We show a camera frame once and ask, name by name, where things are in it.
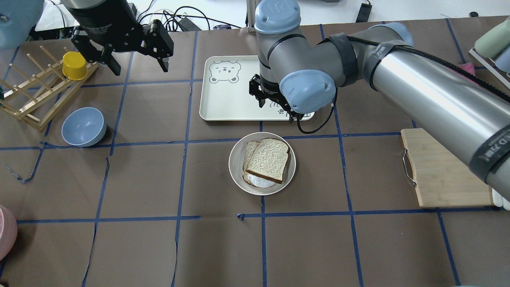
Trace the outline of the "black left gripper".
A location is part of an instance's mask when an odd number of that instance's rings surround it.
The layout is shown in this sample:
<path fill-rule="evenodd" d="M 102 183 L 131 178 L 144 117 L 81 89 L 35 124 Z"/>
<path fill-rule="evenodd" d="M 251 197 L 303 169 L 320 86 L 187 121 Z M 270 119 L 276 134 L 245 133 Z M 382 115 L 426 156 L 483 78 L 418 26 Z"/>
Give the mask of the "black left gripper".
<path fill-rule="evenodd" d="M 73 27 L 71 41 L 86 62 L 106 65 L 119 76 L 122 68 L 112 53 L 138 51 L 155 58 L 168 72 L 174 42 L 160 20 L 142 26 L 126 0 L 70 0 L 69 12 L 79 23 Z"/>

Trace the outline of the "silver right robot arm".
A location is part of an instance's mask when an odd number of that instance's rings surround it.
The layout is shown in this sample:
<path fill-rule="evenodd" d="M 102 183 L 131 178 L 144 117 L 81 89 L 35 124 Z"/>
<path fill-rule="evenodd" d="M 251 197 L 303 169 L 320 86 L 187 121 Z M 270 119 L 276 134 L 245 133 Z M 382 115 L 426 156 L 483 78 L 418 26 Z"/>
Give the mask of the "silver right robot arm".
<path fill-rule="evenodd" d="M 334 105 L 339 87 L 364 79 L 509 199 L 509 96 L 454 64 L 413 48 L 406 26 L 378 24 L 311 46 L 295 0 L 263 0 L 254 29 L 260 73 L 249 93 L 300 121 Z"/>

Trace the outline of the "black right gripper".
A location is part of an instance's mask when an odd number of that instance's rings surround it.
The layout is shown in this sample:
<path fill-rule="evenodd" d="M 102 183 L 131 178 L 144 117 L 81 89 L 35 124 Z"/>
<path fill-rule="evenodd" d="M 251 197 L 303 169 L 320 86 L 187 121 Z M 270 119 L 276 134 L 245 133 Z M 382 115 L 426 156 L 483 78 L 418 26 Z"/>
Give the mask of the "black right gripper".
<path fill-rule="evenodd" d="M 254 75 L 248 84 L 248 92 L 254 96 L 260 108 L 263 108 L 267 99 L 279 105 L 288 115 L 288 122 L 300 120 L 300 113 L 295 112 L 289 105 L 285 96 L 279 89 L 279 84 L 266 80 L 260 75 Z"/>

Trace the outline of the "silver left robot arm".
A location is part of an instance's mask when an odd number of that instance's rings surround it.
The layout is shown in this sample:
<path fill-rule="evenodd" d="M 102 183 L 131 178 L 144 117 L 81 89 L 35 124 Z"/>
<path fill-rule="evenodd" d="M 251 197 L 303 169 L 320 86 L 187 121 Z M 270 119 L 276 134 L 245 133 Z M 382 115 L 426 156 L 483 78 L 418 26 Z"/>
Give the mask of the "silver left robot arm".
<path fill-rule="evenodd" d="M 168 71 L 174 42 L 159 19 L 141 24 L 125 0 L 63 0 L 62 5 L 78 22 L 71 41 L 80 54 L 79 65 L 100 63 L 119 76 L 122 68 L 113 53 L 136 51 L 155 58 L 162 71 Z M 1 49 L 23 44 L 43 9 L 43 0 L 2 0 Z"/>

